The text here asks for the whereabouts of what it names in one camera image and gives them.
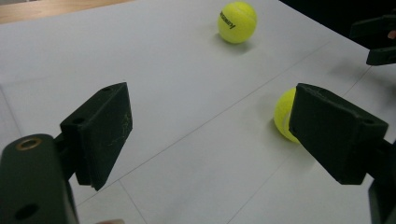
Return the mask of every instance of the white table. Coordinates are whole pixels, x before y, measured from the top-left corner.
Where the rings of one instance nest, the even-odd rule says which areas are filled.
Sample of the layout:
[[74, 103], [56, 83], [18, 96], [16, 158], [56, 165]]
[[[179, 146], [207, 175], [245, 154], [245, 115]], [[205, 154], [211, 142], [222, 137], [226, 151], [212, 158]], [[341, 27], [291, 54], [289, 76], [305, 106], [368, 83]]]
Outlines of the white table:
[[228, 1], [137, 0], [0, 25], [0, 82], [22, 135], [59, 123], [99, 89], [126, 81], [134, 130], [96, 193], [72, 183], [81, 223], [370, 223], [367, 189], [341, 186], [272, 121], [299, 82], [389, 123], [394, 65], [276, 0], [250, 0], [258, 27], [222, 41]]

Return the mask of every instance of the white tabletop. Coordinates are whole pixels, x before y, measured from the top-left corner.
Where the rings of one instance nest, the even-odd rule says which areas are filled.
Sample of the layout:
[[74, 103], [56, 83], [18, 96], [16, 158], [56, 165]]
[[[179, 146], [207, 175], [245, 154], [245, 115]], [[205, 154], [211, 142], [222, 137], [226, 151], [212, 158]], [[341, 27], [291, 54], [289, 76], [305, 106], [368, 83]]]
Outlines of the white tabletop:
[[22, 135], [59, 123], [126, 81], [134, 129], [96, 193], [72, 183], [81, 223], [370, 223], [367, 189], [341, 186], [279, 135], [276, 100], [320, 86], [389, 123], [394, 65], [276, 0], [250, 0], [244, 44], [217, 31], [228, 1], [137, 0], [0, 25], [0, 82]]

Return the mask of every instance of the wooden surface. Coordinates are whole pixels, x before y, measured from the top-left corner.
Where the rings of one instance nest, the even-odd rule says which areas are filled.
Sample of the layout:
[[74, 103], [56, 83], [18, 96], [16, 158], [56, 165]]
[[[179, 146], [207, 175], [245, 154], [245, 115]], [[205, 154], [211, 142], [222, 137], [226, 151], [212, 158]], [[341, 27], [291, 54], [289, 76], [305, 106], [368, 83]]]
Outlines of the wooden surface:
[[41, 0], [0, 6], [0, 24], [60, 15], [132, 0]]

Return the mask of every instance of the yellow tennis ball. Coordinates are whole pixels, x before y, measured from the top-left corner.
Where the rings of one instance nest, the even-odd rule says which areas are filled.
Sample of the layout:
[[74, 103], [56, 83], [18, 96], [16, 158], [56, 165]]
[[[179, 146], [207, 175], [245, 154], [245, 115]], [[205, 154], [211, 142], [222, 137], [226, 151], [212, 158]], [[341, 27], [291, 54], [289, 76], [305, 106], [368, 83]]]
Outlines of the yellow tennis ball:
[[296, 89], [286, 91], [276, 103], [274, 122], [277, 129], [288, 138], [291, 142], [300, 143], [296, 137], [289, 131], [289, 121], [291, 109], [293, 108], [294, 96]]
[[219, 34], [224, 40], [239, 44], [253, 35], [256, 23], [256, 12], [251, 5], [233, 2], [225, 6], [219, 14]]

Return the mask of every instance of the tennis ball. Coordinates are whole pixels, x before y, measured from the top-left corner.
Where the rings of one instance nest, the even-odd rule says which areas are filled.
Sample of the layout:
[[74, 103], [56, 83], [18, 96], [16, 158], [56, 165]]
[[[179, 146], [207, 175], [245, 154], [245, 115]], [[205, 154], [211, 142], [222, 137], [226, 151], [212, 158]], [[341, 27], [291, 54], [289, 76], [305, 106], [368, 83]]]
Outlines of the tennis ball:
[[291, 109], [293, 108], [296, 89], [290, 89], [283, 93], [276, 103], [274, 112], [274, 122], [277, 129], [291, 142], [300, 143], [299, 140], [289, 131], [289, 121]]
[[233, 2], [225, 6], [219, 14], [219, 34], [224, 40], [239, 44], [253, 35], [256, 23], [256, 12], [251, 5]]

